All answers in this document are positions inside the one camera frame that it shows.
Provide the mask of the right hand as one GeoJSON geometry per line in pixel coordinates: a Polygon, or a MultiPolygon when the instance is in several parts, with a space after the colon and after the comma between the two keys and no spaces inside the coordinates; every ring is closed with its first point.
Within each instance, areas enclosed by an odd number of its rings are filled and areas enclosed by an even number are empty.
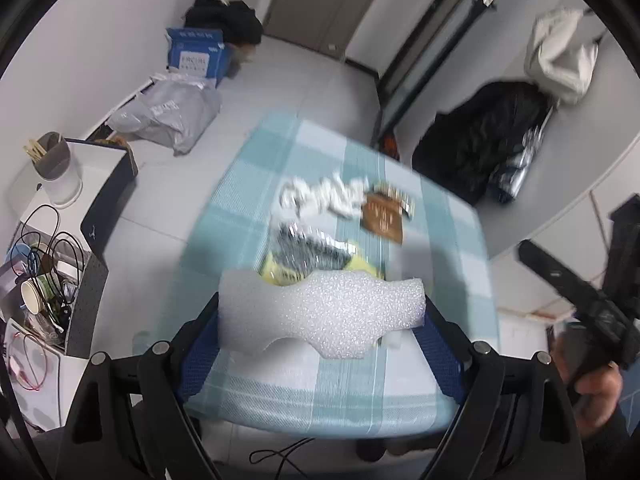
{"type": "Polygon", "coordinates": [[[623,390],[623,377],[616,363],[600,366],[575,382],[575,391],[587,400],[574,408],[577,431],[582,440],[597,434],[612,417],[623,390]]]}

